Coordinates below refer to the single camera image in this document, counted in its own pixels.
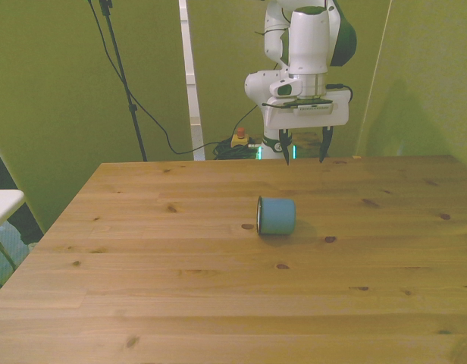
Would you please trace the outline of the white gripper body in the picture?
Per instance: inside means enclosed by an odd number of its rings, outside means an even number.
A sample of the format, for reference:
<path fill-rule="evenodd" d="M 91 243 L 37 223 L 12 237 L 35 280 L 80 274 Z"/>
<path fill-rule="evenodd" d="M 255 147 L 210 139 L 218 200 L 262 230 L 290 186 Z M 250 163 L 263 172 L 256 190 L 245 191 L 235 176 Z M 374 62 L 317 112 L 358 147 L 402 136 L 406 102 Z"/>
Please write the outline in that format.
<path fill-rule="evenodd" d="M 271 97 L 263 106 L 268 128 L 340 126 L 349 119 L 349 90 L 327 91 L 317 99 Z"/>

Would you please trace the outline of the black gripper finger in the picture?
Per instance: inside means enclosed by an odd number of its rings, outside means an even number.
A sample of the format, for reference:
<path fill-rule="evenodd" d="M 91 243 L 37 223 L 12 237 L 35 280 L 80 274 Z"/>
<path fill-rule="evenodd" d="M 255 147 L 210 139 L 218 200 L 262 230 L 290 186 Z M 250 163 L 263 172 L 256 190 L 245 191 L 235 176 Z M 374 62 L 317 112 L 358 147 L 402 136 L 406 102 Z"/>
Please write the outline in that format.
<path fill-rule="evenodd" d="M 292 143 L 292 137 L 288 129 L 279 130 L 279 142 L 281 144 L 281 151 L 284 155 L 284 159 L 287 165 L 289 165 L 290 164 L 289 146 Z"/>
<path fill-rule="evenodd" d="M 334 133 L 333 127 L 322 128 L 322 141 L 319 149 L 319 161 L 322 163 L 328 154 L 328 150 Z"/>

